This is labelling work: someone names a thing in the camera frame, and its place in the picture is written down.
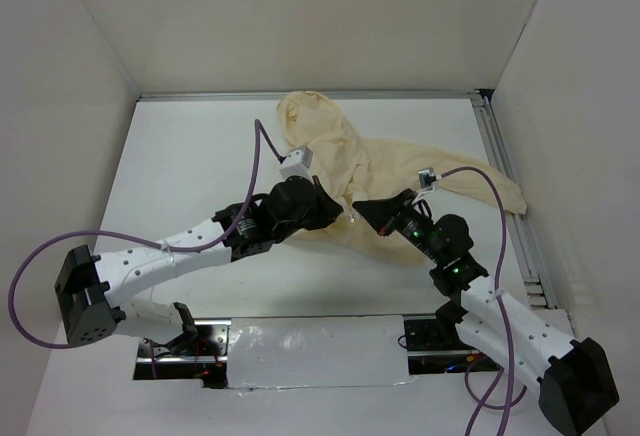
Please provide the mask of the cream yellow jacket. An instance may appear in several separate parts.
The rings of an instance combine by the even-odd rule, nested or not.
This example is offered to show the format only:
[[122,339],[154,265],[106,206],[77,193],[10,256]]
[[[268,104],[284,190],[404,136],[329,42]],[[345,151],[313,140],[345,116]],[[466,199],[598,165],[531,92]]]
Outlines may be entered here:
[[311,172],[345,209],[331,226],[300,234],[299,240],[340,244],[399,266],[423,265],[426,257],[401,236],[381,238],[361,217],[350,217],[355,214],[354,201],[386,199],[407,188],[417,190],[417,172],[426,167],[440,174],[461,166],[477,167],[496,185],[506,211],[520,215],[527,211],[520,187],[489,164],[437,147],[365,138],[339,105],[322,93],[291,92],[278,103],[277,115],[286,142],[293,148],[312,150]]

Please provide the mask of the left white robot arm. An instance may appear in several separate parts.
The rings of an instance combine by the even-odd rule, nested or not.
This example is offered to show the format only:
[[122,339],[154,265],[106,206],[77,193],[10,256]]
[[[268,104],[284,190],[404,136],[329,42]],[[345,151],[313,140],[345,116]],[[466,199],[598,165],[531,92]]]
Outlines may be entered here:
[[325,229],[343,208],[311,175],[311,151],[300,147],[280,166],[281,182],[152,246],[94,255],[68,252],[54,286],[67,342],[86,346],[113,334],[143,338],[184,355],[199,337],[179,302],[161,304],[140,293],[180,276],[269,251],[300,230]]

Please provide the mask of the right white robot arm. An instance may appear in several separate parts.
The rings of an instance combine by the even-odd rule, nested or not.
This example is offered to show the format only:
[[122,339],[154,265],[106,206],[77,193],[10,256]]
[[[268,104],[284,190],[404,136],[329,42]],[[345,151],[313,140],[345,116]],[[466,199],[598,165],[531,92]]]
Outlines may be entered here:
[[531,392],[559,433],[584,434],[619,401],[602,346],[554,328],[511,296],[472,257],[466,220],[432,219],[417,208],[423,197],[406,189],[352,206],[379,236],[399,234],[434,262],[430,276],[449,300],[437,312],[441,344],[479,350],[504,368],[509,387],[520,381]]

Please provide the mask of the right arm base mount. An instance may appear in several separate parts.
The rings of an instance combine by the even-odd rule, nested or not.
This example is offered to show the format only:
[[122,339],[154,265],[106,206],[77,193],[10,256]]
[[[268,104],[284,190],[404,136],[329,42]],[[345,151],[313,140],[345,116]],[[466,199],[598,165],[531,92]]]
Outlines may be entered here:
[[466,311],[447,302],[434,314],[409,316],[403,321],[404,334],[397,339],[407,353],[410,375],[494,372],[498,365],[479,350],[464,344],[455,324]]

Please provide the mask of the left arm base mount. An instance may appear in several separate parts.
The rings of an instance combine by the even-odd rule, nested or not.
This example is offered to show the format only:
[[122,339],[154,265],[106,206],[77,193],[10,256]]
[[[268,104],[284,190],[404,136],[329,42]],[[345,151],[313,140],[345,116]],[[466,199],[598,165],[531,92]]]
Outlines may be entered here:
[[133,379],[197,380],[204,388],[227,388],[231,320],[194,318],[182,303],[172,308],[177,310],[181,333],[164,345],[142,339]]

